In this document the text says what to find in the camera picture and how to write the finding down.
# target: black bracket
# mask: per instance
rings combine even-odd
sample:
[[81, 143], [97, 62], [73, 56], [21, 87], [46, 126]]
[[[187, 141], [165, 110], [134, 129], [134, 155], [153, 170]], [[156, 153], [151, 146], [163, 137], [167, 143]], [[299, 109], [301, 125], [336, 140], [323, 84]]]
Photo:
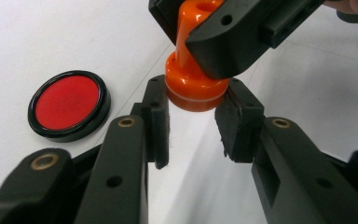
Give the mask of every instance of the black bracket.
[[161, 169], [169, 162], [170, 115], [165, 76], [151, 78], [141, 103], [135, 103], [132, 115], [141, 117], [146, 128], [147, 160]]
[[263, 110], [232, 78], [215, 119], [225, 155], [253, 163], [268, 223], [358, 223], [358, 151], [348, 163], [327, 156], [294, 122]]
[[[277, 48], [324, 0], [227, 0], [196, 27], [186, 46], [211, 78], [234, 77]], [[150, 0], [149, 10], [176, 43], [183, 0]]]
[[125, 116], [109, 125], [75, 223], [147, 223], [145, 125]]

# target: brass insert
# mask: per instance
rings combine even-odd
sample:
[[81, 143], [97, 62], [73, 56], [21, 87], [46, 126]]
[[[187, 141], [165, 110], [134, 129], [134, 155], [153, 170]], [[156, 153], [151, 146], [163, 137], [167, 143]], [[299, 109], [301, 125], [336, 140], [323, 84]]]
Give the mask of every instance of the brass insert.
[[128, 128], [134, 124], [135, 124], [135, 119], [131, 119], [131, 118], [124, 118], [118, 122], [118, 126], [122, 128]]
[[47, 153], [41, 155], [32, 161], [31, 168], [36, 171], [46, 170], [49, 167], [55, 165], [58, 162], [59, 158], [60, 157], [54, 153]]
[[273, 119], [272, 123], [278, 128], [290, 128], [290, 123], [284, 119]]

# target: orange handle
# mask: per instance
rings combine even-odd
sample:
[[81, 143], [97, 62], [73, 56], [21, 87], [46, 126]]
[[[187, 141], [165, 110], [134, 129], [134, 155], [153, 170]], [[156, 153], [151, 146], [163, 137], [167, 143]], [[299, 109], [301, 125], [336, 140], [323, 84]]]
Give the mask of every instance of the orange handle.
[[179, 9], [176, 51], [166, 62], [166, 84], [171, 101], [189, 111], [206, 111], [218, 106], [228, 79], [210, 79], [188, 51], [188, 34], [215, 11], [223, 0], [186, 0]]

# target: orange object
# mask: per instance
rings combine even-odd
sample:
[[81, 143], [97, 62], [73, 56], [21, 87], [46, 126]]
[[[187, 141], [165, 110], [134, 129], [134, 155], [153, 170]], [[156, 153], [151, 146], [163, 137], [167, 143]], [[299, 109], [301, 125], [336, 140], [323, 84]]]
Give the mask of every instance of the orange object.
[[176, 51], [167, 59], [165, 80], [170, 100], [188, 111], [215, 108], [227, 89], [228, 79], [206, 77], [185, 45], [188, 33], [222, 3], [223, 0], [186, 0], [179, 9]]

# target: screw hole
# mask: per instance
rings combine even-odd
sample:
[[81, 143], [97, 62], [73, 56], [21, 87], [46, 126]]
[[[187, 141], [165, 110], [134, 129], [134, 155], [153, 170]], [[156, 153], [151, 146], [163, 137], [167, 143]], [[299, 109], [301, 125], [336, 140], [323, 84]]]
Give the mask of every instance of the screw hole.
[[278, 128], [290, 128], [290, 123], [284, 119], [274, 119], [272, 123]]
[[123, 128], [128, 128], [130, 126], [132, 126], [135, 123], [134, 119], [121, 119], [118, 122], [118, 126], [123, 127]]
[[222, 23], [222, 25], [230, 25], [232, 22], [231, 15], [224, 16], [220, 22]]
[[323, 177], [318, 177], [316, 178], [316, 182], [324, 187], [324, 188], [327, 188], [327, 189], [331, 189], [333, 187], [333, 184], [326, 178], [323, 178]]
[[106, 180], [106, 186], [112, 189], [120, 186], [121, 183], [123, 183], [123, 178], [117, 175], [112, 176]]

